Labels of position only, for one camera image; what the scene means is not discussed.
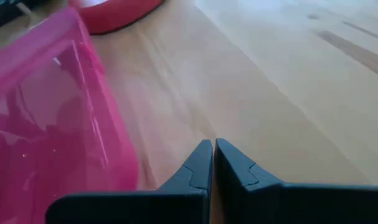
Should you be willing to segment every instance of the wooden tabletop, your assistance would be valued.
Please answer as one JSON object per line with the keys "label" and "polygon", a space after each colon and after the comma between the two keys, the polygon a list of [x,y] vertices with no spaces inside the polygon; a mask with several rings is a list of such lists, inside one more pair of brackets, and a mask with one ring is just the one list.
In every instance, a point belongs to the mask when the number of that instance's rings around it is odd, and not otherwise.
{"label": "wooden tabletop", "polygon": [[290,182],[378,184],[378,0],[170,0],[93,42],[143,189],[215,138]]}

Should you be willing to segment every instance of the black plastic object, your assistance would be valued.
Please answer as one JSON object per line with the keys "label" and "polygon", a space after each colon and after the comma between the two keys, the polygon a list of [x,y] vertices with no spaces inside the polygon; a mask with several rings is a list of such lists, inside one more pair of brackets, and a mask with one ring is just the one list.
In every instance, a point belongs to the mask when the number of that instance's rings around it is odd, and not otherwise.
{"label": "black plastic object", "polygon": [[288,184],[225,139],[215,173],[226,224],[378,223],[378,187]]}
{"label": "black plastic object", "polygon": [[47,224],[182,223],[210,218],[212,144],[203,140],[158,190],[65,196],[46,213]]}
{"label": "black plastic object", "polygon": [[22,15],[22,12],[16,7],[16,4],[20,2],[31,9],[46,0],[0,0],[0,27]]}

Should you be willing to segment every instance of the red bowl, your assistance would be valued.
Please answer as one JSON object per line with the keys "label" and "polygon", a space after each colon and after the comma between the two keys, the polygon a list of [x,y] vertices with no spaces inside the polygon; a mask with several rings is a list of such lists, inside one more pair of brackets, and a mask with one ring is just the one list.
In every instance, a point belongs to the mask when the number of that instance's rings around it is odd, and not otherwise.
{"label": "red bowl", "polygon": [[165,0],[69,0],[89,33],[105,34],[143,18]]}

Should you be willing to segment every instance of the transparent pink lid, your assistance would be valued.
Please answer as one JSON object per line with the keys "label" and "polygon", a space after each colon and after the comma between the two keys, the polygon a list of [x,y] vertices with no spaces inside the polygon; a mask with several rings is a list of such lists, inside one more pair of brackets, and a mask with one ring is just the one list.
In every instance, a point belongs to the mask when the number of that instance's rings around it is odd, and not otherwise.
{"label": "transparent pink lid", "polygon": [[0,51],[0,223],[65,194],[135,190],[138,163],[87,30],[60,11]]}

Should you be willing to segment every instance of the table surface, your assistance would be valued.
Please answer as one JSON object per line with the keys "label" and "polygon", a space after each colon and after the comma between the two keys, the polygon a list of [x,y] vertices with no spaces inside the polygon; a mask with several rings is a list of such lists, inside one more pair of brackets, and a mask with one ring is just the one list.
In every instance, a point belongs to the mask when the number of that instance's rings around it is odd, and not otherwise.
{"label": "table surface", "polygon": [[378,0],[170,0],[93,42],[141,188],[215,138],[290,182],[378,184]]}

